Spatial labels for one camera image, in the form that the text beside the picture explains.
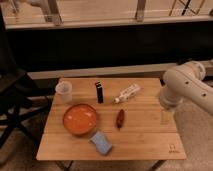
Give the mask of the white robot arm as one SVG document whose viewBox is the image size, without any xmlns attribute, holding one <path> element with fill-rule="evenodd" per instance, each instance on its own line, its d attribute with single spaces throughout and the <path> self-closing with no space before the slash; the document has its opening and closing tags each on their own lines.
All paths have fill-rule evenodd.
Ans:
<svg viewBox="0 0 213 171">
<path fill-rule="evenodd" d="M 213 117 L 213 88 L 203 82 L 205 76 L 206 69 L 198 61 L 189 61 L 168 69 L 163 74 L 160 105 L 171 110 L 186 98 Z"/>
</svg>

